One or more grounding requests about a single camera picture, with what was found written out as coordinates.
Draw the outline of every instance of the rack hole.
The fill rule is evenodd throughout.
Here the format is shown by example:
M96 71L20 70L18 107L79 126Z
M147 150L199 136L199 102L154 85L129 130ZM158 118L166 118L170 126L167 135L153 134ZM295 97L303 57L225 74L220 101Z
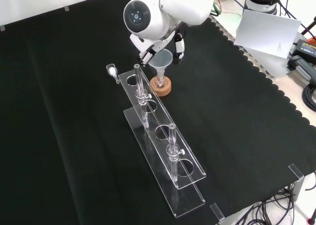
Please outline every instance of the rack hole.
M127 77L126 82L130 85L130 86L136 86L136 77L135 75L131 75L129 77Z
M169 138L169 126L160 125L155 130L156 137L161 140Z
M178 176L180 177L188 177L193 173L193 164L190 160L187 159L180 159L177 161L177 170Z
M146 113L153 113L157 109L157 103L154 100L147 100L147 103L142 108Z

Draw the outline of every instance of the acrylic stand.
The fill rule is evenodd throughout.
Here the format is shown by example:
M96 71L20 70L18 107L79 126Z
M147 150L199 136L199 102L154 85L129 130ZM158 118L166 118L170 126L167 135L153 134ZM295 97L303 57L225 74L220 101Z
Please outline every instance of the acrylic stand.
M175 217L203 204L195 182L206 177L139 65L118 76L133 107L125 117Z

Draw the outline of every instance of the small scoop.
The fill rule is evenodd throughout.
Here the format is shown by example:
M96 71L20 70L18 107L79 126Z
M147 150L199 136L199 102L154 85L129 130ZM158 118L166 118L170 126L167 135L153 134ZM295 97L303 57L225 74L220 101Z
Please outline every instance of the small scoop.
M119 84L118 70L115 67L115 65L114 64L107 65L107 71L108 71L109 75L112 76L115 79L117 84Z

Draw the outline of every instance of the funnel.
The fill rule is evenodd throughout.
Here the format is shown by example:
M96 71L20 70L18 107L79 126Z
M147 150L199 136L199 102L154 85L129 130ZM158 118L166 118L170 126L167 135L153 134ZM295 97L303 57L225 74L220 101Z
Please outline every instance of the funnel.
M155 87L164 88L166 86L167 81L164 77L164 69L171 64L172 59L172 53L167 49L163 49L156 53L156 55L148 63L157 70L157 76L154 80Z
M157 76L150 81L158 96L165 96L171 91L171 81L164 76L164 70L172 63L173 55L167 50L163 49L158 52L148 63L157 70Z

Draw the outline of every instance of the test tube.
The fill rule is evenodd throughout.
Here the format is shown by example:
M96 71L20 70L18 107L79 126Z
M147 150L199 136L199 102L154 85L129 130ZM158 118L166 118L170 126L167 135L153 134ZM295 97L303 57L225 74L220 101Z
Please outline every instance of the test tube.
M179 159L177 148L176 124L169 124L169 159L171 163L171 175L174 181L178 180L177 162Z
M176 135L176 124L169 124L169 143L170 143L170 151L174 153L177 151L177 135Z
M141 112L142 112L142 120L144 123L144 127L148 128L149 123L148 123L148 113L146 112L146 105L140 105Z
M141 76L141 72L140 72L140 65L135 64L134 70L135 70L138 95L142 96L142 95L144 95L144 87L143 87L143 81L142 81L142 76Z

